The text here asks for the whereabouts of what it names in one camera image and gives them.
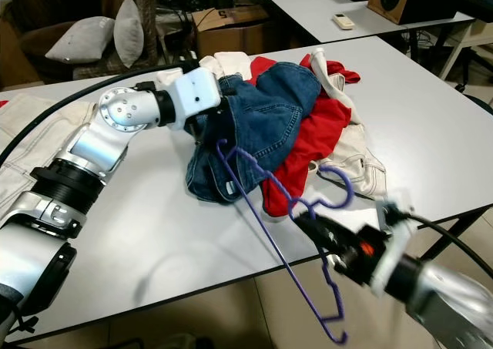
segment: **white table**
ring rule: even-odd
[[[470,22],[470,16],[460,12],[452,19],[397,25],[367,7],[367,2],[351,0],[271,0],[296,23],[310,33],[319,43],[356,39],[369,35],[403,32],[456,22]],[[352,30],[342,30],[332,21],[337,13],[346,14],[356,25]]]
[[[346,91],[366,123],[369,147],[387,168],[390,191],[407,189],[416,212],[431,220],[493,203],[490,115],[377,37],[323,47],[328,59],[361,74],[361,81]],[[311,50],[267,57],[299,62]],[[96,79],[22,91],[61,99],[93,82]],[[16,93],[3,92],[0,99]],[[131,142],[126,160],[72,242],[79,254],[55,302],[39,315],[36,335],[279,267],[243,200],[219,206],[187,193],[184,176],[193,147],[184,132],[166,128],[145,131]],[[336,201],[343,194],[318,180],[309,185],[306,197]],[[260,208],[258,189],[252,198]],[[374,204],[360,198],[346,210],[320,211],[353,230],[377,221]],[[291,222],[268,224],[288,260],[315,254],[312,243]],[[30,337],[20,333],[8,339]]]

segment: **tiled floor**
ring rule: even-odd
[[[460,68],[453,68],[448,83],[461,81]],[[491,73],[471,65],[471,78],[466,93],[486,102],[493,98],[489,84]],[[487,262],[493,264],[493,209],[480,218],[461,237]],[[408,252],[423,253],[438,235],[422,230]],[[493,291],[493,281],[457,247],[451,246],[436,260],[454,270],[466,273]],[[320,274],[320,262],[295,267],[304,286],[323,313],[334,311],[333,298]],[[408,349],[437,347],[434,339],[410,319],[404,307],[390,299],[377,299],[367,288],[347,278],[334,275],[344,298],[347,319],[331,326],[336,335],[345,329],[351,349]],[[315,321],[308,306],[285,271],[254,280],[221,287],[194,297],[139,313],[128,314],[109,322],[26,344],[36,349],[93,349],[141,337],[146,348],[153,348],[167,336],[189,332],[211,337],[219,349],[310,349],[337,347]]]

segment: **white pillow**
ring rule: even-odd
[[[123,65],[130,68],[144,49],[144,31],[139,10],[133,0],[125,0],[118,10],[113,37],[118,56]]]
[[[105,16],[79,20],[50,48],[45,57],[65,64],[84,64],[101,59],[113,34],[115,21]]]

